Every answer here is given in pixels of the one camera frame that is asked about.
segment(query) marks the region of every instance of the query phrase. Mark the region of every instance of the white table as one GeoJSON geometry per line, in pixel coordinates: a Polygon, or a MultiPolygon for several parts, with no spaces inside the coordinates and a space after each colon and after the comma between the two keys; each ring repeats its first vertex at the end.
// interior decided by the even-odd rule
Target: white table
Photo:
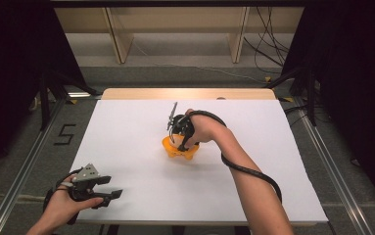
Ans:
{"type": "Polygon", "coordinates": [[[264,173],[279,184],[294,224],[327,221],[305,173],[294,136],[277,100],[101,100],[72,169],[94,164],[112,180],[95,187],[123,189],[107,208],[86,210],[79,222],[107,224],[244,225],[230,171],[213,143],[192,161],[169,158],[162,145],[174,102],[222,118],[264,173]]]}

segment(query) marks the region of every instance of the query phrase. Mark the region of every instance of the hand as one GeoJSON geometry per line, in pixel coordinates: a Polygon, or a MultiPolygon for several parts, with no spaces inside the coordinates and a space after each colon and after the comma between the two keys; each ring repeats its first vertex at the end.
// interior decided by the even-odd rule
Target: hand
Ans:
{"type": "MultiPolygon", "coordinates": [[[[74,175],[71,175],[65,181],[71,182],[73,178],[74,175]]],[[[58,189],[40,219],[27,234],[52,234],[57,228],[65,225],[76,213],[93,208],[104,201],[103,198],[92,198],[83,202],[75,202],[69,196],[66,186],[61,185],[58,189]]]]}
{"type": "MultiPolygon", "coordinates": [[[[193,110],[189,109],[185,115],[188,115],[191,112],[193,112],[193,110]]],[[[197,115],[191,116],[190,119],[194,125],[195,131],[193,136],[188,139],[184,145],[186,148],[192,147],[197,142],[207,143],[211,140],[215,140],[218,132],[227,129],[227,127],[211,117],[197,115]]]]}

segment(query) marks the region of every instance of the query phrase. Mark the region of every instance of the wooden panel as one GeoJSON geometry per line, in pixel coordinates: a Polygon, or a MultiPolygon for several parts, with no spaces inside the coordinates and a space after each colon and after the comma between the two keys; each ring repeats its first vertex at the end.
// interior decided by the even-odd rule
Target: wooden panel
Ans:
{"type": "Polygon", "coordinates": [[[109,88],[102,100],[148,100],[148,99],[236,99],[275,100],[271,89],[245,88],[109,88]]]}
{"type": "Polygon", "coordinates": [[[243,8],[240,23],[238,23],[236,33],[228,33],[227,40],[229,42],[230,55],[233,63],[239,63],[240,54],[242,51],[243,38],[245,35],[245,25],[248,21],[250,8],[243,8]]]}
{"type": "Polygon", "coordinates": [[[116,8],[126,32],[233,32],[242,7],[230,8],[116,8]]]}
{"type": "Polygon", "coordinates": [[[66,33],[109,33],[103,8],[55,9],[66,33]]]}
{"type": "MultiPolygon", "coordinates": [[[[264,23],[267,24],[268,8],[259,7],[260,15],[257,8],[251,8],[249,13],[248,22],[246,24],[247,33],[263,33],[263,21],[260,19],[262,16],[264,23]]],[[[300,22],[301,15],[304,8],[272,8],[271,23],[274,33],[295,33],[298,23],[300,22]]]]}
{"type": "Polygon", "coordinates": [[[123,64],[128,57],[134,35],[125,30],[124,25],[119,20],[117,8],[107,8],[106,17],[111,26],[110,35],[116,49],[117,62],[123,64]]]}

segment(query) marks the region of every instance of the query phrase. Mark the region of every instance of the forearm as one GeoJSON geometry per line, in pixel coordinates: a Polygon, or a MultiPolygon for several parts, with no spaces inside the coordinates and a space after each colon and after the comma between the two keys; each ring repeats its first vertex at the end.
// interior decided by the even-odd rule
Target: forearm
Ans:
{"type": "MultiPolygon", "coordinates": [[[[213,139],[228,161],[260,171],[228,128],[218,127],[213,139]]],[[[288,217],[272,186],[262,179],[235,169],[231,169],[231,173],[254,234],[292,234],[288,217]]]]}
{"type": "Polygon", "coordinates": [[[56,228],[49,226],[41,219],[36,222],[26,233],[26,235],[51,235],[56,228]]]}

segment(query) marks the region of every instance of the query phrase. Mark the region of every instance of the black wire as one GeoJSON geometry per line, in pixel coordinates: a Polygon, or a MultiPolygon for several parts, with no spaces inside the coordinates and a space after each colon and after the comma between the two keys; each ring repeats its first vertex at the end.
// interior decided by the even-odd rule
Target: black wire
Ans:
{"type": "Polygon", "coordinates": [[[286,109],[286,110],[284,110],[284,112],[285,112],[285,115],[287,115],[287,114],[289,114],[289,113],[291,113],[291,112],[293,112],[293,111],[296,111],[296,110],[303,110],[303,109],[305,109],[306,107],[307,107],[307,105],[296,106],[296,107],[293,107],[293,108],[286,109]]]}
{"type": "Polygon", "coordinates": [[[303,116],[299,117],[298,119],[296,119],[294,122],[292,122],[292,123],[290,124],[290,127],[292,127],[295,123],[297,123],[297,121],[303,119],[303,118],[306,117],[306,116],[307,116],[307,115],[303,115],[303,116]]]}
{"type": "MultiPolygon", "coordinates": [[[[327,212],[325,211],[325,209],[322,209],[322,210],[324,211],[325,216],[327,216],[327,218],[328,218],[328,214],[327,214],[327,212]]],[[[328,226],[330,227],[331,233],[332,233],[333,235],[337,235],[337,232],[336,232],[336,230],[334,229],[333,224],[331,224],[330,219],[328,219],[327,224],[328,224],[328,226]]]]}
{"type": "MultiPolygon", "coordinates": [[[[216,115],[214,115],[214,114],[212,114],[210,112],[207,112],[207,111],[193,111],[193,112],[191,112],[190,114],[187,115],[187,118],[190,118],[191,116],[195,116],[195,115],[203,115],[203,116],[206,116],[206,117],[209,117],[209,118],[213,118],[216,121],[218,121],[220,124],[226,126],[226,124],[224,123],[224,121],[222,119],[220,119],[220,117],[218,117],[218,116],[216,116],[216,115]]],[[[227,165],[227,166],[229,166],[231,168],[234,168],[234,169],[236,169],[238,171],[247,173],[247,174],[249,174],[251,176],[260,178],[260,179],[266,181],[267,183],[269,183],[270,185],[272,185],[273,189],[276,192],[276,195],[278,196],[279,201],[282,203],[281,189],[279,188],[279,186],[275,182],[275,180],[273,180],[271,177],[267,176],[266,174],[264,174],[264,173],[262,173],[260,171],[257,171],[257,170],[254,170],[254,169],[250,169],[250,168],[247,168],[247,167],[243,167],[243,166],[240,166],[240,165],[237,165],[237,164],[233,164],[230,161],[228,161],[223,156],[223,154],[221,154],[221,160],[223,161],[223,163],[225,165],[227,165]]]]}
{"type": "MultiPolygon", "coordinates": [[[[321,112],[321,113],[316,113],[316,114],[317,115],[323,115],[323,114],[327,114],[327,113],[321,112]]],[[[321,119],[321,118],[315,116],[315,119],[317,119],[317,120],[319,120],[321,122],[324,122],[324,123],[333,123],[333,120],[331,120],[330,118],[328,118],[328,120],[325,120],[325,119],[321,119]]]]}
{"type": "Polygon", "coordinates": [[[255,51],[258,51],[260,54],[263,54],[264,57],[266,57],[267,59],[269,59],[270,61],[272,61],[272,62],[275,63],[276,65],[282,67],[281,63],[275,61],[274,59],[272,59],[272,57],[270,57],[270,56],[264,54],[263,52],[261,52],[258,48],[256,48],[254,45],[252,45],[252,44],[248,41],[248,39],[246,39],[246,37],[244,37],[244,39],[245,39],[245,41],[246,41],[246,42],[247,42],[252,48],[254,48],[255,51]]]}
{"type": "MultiPolygon", "coordinates": [[[[265,28],[265,31],[264,31],[264,33],[263,33],[263,36],[266,34],[266,32],[267,32],[267,27],[265,28]]],[[[256,50],[255,50],[255,55],[254,55],[255,65],[257,66],[257,68],[258,68],[260,71],[269,72],[269,73],[281,73],[281,72],[277,72],[277,71],[263,70],[263,69],[261,69],[261,68],[259,67],[258,62],[257,62],[257,54],[258,54],[258,48],[259,48],[261,42],[262,42],[262,40],[259,41],[258,46],[257,46],[256,48],[254,47],[254,48],[256,49],[256,50]]]]}
{"type": "Polygon", "coordinates": [[[263,33],[263,36],[260,36],[260,34],[258,34],[258,36],[260,37],[260,42],[259,42],[259,45],[261,43],[261,41],[265,42],[268,46],[271,46],[273,48],[275,48],[275,51],[276,51],[276,54],[278,56],[278,59],[279,61],[281,62],[282,66],[283,66],[283,63],[285,62],[285,58],[284,56],[281,54],[281,50],[284,51],[283,49],[279,48],[279,46],[277,44],[279,44],[280,46],[282,46],[283,48],[285,48],[286,50],[289,50],[287,47],[285,47],[284,45],[282,45],[274,36],[273,34],[273,25],[272,25],[272,8],[271,7],[268,7],[268,21],[267,23],[265,23],[265,20],[263,19],[260,11],[259,11],[259,8],[257,7],[257,11],[258,11],[258,14],[259,14],[259,17],[260,17],[260,20],[262,21],[263,23],[263,27],[265,29],[264,33],[263,33]],[[272,40],[272,43],[273,45],[270,45],[269,43],[267,43],[265,40],[264,40],[264,36],[268,34],[268,36],[270,37],[270,39],[272,40]]]}
{"type": "Polygon", "coordinates": [[[99,229],[99,235],[102,235],[104,233],[104,227],[105,227],[105,224],[102,224],[101,228],[99,229]]]}

